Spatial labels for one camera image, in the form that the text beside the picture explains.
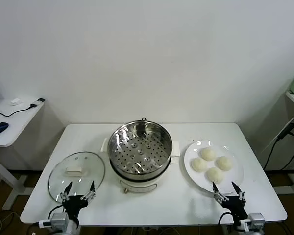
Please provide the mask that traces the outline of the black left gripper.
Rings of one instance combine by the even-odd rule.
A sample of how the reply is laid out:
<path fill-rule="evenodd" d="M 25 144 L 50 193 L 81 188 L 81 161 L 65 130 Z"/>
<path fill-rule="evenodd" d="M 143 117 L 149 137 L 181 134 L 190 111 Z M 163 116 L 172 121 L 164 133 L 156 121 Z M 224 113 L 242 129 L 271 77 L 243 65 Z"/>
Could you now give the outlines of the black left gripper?
<path fill-rule="evenodd" d="M 63 201 L 63 207 L 65 212 L 68 214 L 69 220 L 78 222 L 78 215 L 82 208 L 88 206 L 88 201 L 92 201 L 96 196 L 96 185 L 95 181 L 92 181 L 90 190 L 85 195 L 69 196 L 69 192 L 72 187 L 70 182 L 60 193 L 61 200 Z"/>

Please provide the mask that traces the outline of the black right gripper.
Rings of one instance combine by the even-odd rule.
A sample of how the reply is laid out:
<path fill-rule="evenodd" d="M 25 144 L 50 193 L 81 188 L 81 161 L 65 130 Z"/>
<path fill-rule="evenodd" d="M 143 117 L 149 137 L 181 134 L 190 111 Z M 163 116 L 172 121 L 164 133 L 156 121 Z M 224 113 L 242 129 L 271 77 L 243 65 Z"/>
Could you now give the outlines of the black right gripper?
<path fill-rule="evenodd" d="M 247 219 L 247 213 L 244 209 L 244 206 L 246 204 L 245 192 L 241 191 L 240 187 L 233 181 L 231 183 L 238 196 L 226 197 L 225 195 L 219 192 L 216 184 L 213 182 L 214 199 L 218 203 L 222 203 L 223 208 L 230 210 L 233 220 Z"/>

